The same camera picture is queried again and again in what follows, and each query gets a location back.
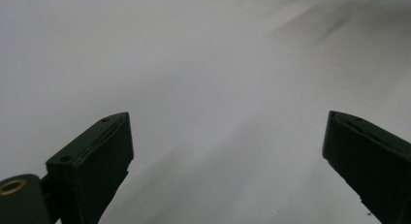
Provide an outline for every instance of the gray surface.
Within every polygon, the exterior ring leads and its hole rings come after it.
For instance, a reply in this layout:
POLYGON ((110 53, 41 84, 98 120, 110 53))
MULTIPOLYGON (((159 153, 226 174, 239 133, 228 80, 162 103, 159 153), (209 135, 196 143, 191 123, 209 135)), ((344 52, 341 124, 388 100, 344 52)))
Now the gray surface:
POLYGON ((128 111, 101 223, 378 223, 329 110, 411 132, 411 0, 0 0, 0 178, 128 111))

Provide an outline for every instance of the blurred background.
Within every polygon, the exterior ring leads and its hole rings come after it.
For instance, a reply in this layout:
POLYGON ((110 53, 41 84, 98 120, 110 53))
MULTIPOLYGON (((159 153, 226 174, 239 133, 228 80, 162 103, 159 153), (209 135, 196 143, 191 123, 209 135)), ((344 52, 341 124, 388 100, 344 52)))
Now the blurred background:
POLYGON ((411 141, 411 0, 0 0, 0 179, 130 113, 100 223, 376 224, 328 112, 411 141))

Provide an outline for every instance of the screw hole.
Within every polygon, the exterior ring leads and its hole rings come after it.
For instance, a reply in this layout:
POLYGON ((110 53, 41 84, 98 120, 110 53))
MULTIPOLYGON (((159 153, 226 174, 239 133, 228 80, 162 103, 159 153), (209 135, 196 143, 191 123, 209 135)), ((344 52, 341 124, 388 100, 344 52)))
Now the screw hole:
POLYGON ((0 195, 5 196, 5 195, 15 193, 16 191, 24 187, 26 183, 27 182, 24 179, 16 179, 16 180, 9 181, 3 184, 2 186, 0 186, 0 195))
POLYGON ((62 157, 62 158, 60 159, 60 161, 63 162, 63 163, 65 163, 65 162, 68 162, 68 161, 70 161, 70 160, 72 160, 72 159, 73 159, 72 156, 66 155, 66 156, 62 157))

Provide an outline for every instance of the white surface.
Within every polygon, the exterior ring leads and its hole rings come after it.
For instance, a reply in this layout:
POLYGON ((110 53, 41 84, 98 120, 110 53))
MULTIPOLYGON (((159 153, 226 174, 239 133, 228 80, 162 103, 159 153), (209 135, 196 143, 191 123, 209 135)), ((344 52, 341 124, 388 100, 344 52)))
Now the white surface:
POLYGON ((411 141, 411 0, 0 0, 0 178, 128 111, 109 223, 378 223, 329 110, 411 141))

